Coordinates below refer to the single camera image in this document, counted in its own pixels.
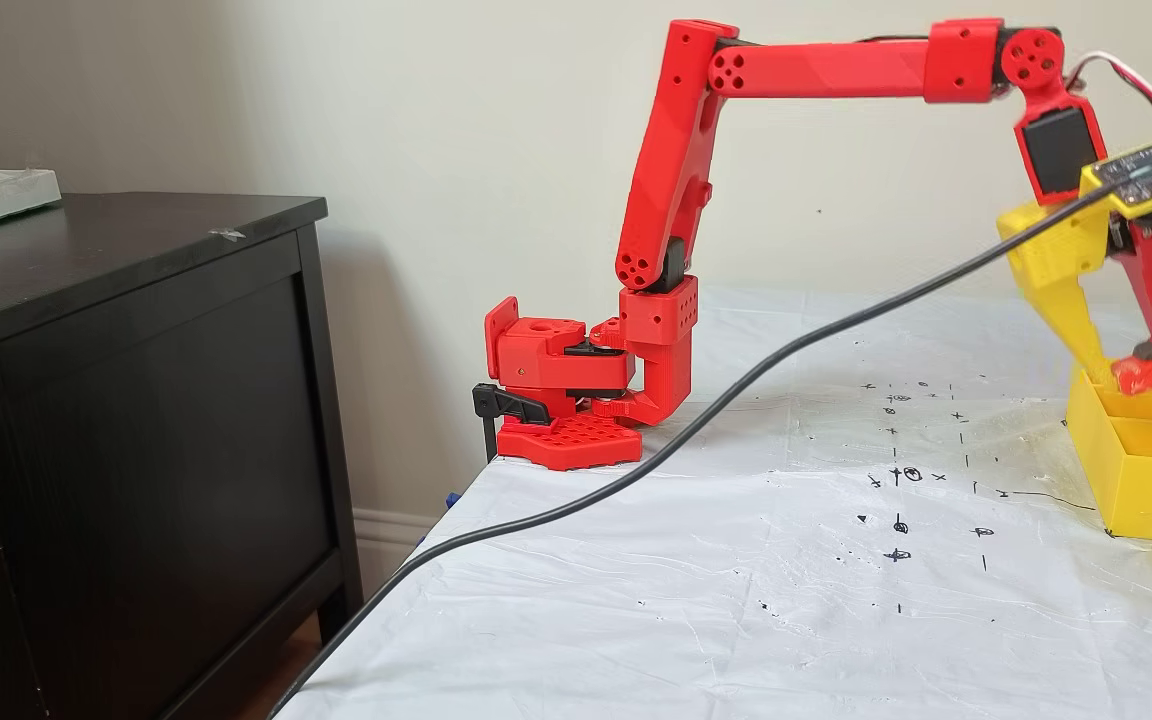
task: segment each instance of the yellow compartment tray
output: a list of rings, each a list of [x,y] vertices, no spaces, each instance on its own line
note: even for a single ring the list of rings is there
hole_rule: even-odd
[[[1129,397],[1076,370],[1066,420],[1105,526],[1152,539],[1152,391]]]

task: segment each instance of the black clamp handle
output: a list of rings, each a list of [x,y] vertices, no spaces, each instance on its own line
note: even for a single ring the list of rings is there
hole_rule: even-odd
[[[492,382],[473,386],[473,414],[483,418],[483,445],[488,452],[488,462],[497,456],[495,419],[499,416],[509,415],[529,425],[548,425],[553,422],[544,402],[516,395]]]

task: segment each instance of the dresser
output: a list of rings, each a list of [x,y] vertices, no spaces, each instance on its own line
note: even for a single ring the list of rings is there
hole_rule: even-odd
[[[362,605],[311,197],[0,222],[0,719],[222,717]]]

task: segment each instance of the dresser top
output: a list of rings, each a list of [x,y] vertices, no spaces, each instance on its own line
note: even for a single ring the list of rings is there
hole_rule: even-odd
[[[122,192],[5,218],[0,340],[325,217],[321,197]]]

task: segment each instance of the table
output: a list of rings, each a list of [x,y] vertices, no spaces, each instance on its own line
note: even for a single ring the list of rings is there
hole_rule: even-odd
[[[867,301],[705,291],[647,450]],[[621,495],[417,571],[280,717],[1152,717],[1152,541],[1092,509],[1069,366],[1020,301],[946,295],[809,348]],[[500,458],[425,543],[624,470]]]
[[[0,222],[0,719],[223,717],[362,602],[314,197]]]

